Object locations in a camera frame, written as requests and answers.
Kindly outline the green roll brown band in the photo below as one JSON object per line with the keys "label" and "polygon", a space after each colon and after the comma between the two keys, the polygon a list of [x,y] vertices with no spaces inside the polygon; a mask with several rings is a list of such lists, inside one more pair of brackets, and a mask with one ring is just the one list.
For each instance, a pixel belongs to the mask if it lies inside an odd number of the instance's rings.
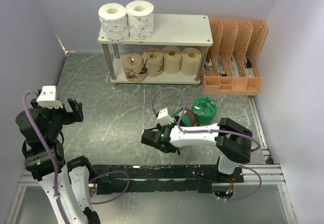
{"label": "green roll brown band", "polygon": [[[179,109],[177,112],[175,112],[171,117],[178,122],[181,114],[182,114],[183,108]],[[197,125],[197,119],[195,115],[189,110],[188,108],[185,108],[184,115],[180,121],[181,127],[195,127]]]}

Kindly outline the white roll with red dots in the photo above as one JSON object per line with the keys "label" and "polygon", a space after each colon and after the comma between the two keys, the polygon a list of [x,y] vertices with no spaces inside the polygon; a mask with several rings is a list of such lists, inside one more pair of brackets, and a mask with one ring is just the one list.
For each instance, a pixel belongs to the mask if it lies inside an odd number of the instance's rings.
{"label": "white roll with red dots", "polygon": [[126,5],[130,37],[143,40],[153,35],[154,5],[147,1],[133,1]]}

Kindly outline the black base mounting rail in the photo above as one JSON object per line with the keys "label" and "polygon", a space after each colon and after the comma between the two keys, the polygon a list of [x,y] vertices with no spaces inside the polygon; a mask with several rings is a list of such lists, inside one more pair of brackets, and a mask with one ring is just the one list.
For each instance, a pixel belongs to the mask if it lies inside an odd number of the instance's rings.
{"label": "black base mounting rail", "polygon": [[218,172],[217,165],[93,165],[95,176],[113,171],[98,180],[97,194],[108,195],[131,192],[184,192],[212,193],[212,185],[229,185],[230,179],[242,183],[242,169],[236,167],[232,175]]}

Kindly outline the brown roll white label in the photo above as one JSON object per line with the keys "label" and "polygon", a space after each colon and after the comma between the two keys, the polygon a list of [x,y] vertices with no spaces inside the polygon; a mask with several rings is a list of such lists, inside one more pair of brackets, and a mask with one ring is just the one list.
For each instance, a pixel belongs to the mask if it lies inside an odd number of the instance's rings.
{"label": "brown roll white label", "polygon": [[144,80],[147,70],[140,54],[126,54],[123,56],[122,63],[125,77],[129,82],[139,83]]}

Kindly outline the grey white tape dispenser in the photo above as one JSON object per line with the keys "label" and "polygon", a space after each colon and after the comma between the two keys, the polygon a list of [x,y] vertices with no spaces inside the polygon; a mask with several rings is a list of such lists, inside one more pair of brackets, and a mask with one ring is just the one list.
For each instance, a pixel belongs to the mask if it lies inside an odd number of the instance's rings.
{"label": "grey white tape dispenser", "polygon": [[212,63],[212,60],[211,60],[210,58],[208,58],[208,59],[206,59],[206,60],[204,61],[204,67],[205,67],[205,68],[210,69],[210,68],[212,68],[212,66],[213,66],[213,63]]}

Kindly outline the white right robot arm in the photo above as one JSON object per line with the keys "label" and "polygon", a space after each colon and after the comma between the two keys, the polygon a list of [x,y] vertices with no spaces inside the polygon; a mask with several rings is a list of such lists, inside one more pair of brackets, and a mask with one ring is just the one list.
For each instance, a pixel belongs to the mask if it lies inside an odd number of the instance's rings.
{"label": "white right robot arm", "polygon": [[145,129],[141,143],[163,153],[179,153],[185,146],[212,146],[222,155],[215,169],[215,178],[226,182],[239,164],[251,160],[253,133],[248,128],[229,119],[199,127],[164,125]]}

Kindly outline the black item in organizer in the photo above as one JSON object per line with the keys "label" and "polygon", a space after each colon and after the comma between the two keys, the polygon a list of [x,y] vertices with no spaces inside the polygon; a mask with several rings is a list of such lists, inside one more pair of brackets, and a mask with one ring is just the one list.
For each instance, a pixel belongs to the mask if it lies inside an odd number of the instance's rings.
{"label": "black item in organizer", "polygon": [[252,64],[251,64],[250,60],[247,59],[247,61],[246,61],[246,68],[251,68],[251,67],[252,67]]}

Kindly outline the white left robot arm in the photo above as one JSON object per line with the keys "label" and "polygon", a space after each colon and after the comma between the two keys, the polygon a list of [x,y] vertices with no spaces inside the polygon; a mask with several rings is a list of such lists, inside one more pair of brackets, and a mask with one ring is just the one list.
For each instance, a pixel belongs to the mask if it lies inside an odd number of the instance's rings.
{"label": "white left robot arm", "polygon": [[69,98],[71,111],[41,107],[35,99],[28,108],[27,95],[23,95],[24,110],[15,122],[25,140],[22,153],[25,169],[46,193],[58,223],[100,223],[99,215],[90,202],[88,183],[95,171],[85,156],[69,162],[64,158],[62,128],[82,122],[82,104]]}

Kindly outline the orange plastic file organizer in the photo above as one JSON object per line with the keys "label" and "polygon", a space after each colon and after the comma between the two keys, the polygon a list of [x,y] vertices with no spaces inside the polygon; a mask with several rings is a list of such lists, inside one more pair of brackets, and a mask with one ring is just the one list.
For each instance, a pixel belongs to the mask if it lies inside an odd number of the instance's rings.
{"label": "orange plastic file organizer", "polygon": [[[261,91],[262,77],[258,58],[268,33],[268,27],[261,19],[210,18],[213,45],[207,52],[207,59],[213,66],[203,66],[200,81],[205,95],[256,96]],[[224,73],[219,74],[217,56],[221,55]],[[239,77],[232,75],[231,59],[236,61]],[[250,60],[252,67],[246,68]]]}

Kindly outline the white paper roll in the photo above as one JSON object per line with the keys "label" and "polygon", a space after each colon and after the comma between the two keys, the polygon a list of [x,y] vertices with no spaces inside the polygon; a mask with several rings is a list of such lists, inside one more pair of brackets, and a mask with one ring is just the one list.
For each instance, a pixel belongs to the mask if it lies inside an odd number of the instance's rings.
{"label": "white paper roll", "polygon": [[124,6],[117,3],[104,4],[99,8],[98,15],[105,38],[109,42],[121,43],[129,38]]}

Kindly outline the white packets in organizer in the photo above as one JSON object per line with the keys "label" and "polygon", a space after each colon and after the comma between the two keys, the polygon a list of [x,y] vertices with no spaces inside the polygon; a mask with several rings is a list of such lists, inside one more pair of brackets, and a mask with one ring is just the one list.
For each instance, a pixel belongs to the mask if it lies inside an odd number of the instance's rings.
{"label": "white packets in organizer", "polygon": [[236,61],[234,59],[231,59],[230,66],[231,66],[231,70],[232,70],[232,75],[234,77],[239,77],[238,67],[237,67]]}

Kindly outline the brown roll with cartoon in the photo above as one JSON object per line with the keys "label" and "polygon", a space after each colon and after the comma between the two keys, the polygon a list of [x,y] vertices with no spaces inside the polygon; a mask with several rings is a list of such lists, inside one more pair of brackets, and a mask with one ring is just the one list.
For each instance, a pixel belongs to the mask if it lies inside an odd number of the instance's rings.
{"label": "brown roll with cartoon", "polygon": [[144,51],[142,58],[149,76],[155,77],[163,72],[164,56],[162,50],[148,48]]}

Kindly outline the white two-tier shelf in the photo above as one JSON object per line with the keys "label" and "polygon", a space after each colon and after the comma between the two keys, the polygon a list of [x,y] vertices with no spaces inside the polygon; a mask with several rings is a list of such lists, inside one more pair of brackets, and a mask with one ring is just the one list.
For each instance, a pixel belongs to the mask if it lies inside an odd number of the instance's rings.
{"label": "white two-tier shelf", "polygon": [[[106,62],[110,73],[110,81],[118,84],[129,84],[123,71],[122,58],[119,54],[117,44],[106,39],[101,29],[98,35],[98,43],[102,45]],[[170,84],[170,85],[193,85],[200,84],[200,72],[209,47],[213,44],[213,38],[206,15],[177,15],[177,14],[155,14],[154,33],[147,39],[136,40],[129,38],[122,42],[123,45],[136,46],[185,46],[203,47],[202,57],[197,71],[192,76],[184,75],[182,72],[175,74],[161,73],[158,76],[146,76],[142,84]]]}

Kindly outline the tan unwrapped paper roll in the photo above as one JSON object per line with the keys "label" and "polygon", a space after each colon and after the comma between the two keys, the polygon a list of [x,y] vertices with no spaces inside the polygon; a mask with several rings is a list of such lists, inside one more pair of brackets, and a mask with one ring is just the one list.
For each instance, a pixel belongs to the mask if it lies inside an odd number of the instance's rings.
{"label": "tan unwrapped paper roll", "polygon": [[186,76],[196,75],[200,61],[200,50],[196,48],[185,48],[182,51],[181,71]]}
{"label": "tan unwrapped paper roll", "polygon": [[182,61],[181,50],[175,46],[166,46],[162,52],[164,57],[164,71],[167,74],[179,72]]}

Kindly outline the green paper roll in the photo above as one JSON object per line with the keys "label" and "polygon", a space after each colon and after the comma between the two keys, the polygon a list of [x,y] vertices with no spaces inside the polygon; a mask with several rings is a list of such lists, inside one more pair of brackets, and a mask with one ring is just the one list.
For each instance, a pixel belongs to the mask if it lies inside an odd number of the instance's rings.
{"label": "green paper roll", "polygon": [[191,108],[199,125],[210,124],[217,113],[217,106],[209,97],[201,97],[195,100]]}

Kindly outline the blue item in organizer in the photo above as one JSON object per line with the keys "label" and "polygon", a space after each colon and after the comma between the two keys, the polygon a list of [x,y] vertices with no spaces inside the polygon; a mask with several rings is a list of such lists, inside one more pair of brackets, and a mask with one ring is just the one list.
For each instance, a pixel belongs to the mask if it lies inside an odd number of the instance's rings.
{"label": "blue item in organizer", "polygon": [[223,74],[224,73],[224,68],[223,68],[223,63],[221,59],[221,55],[218,54],[217,56],[217,68],[218,68],[218,73]]}

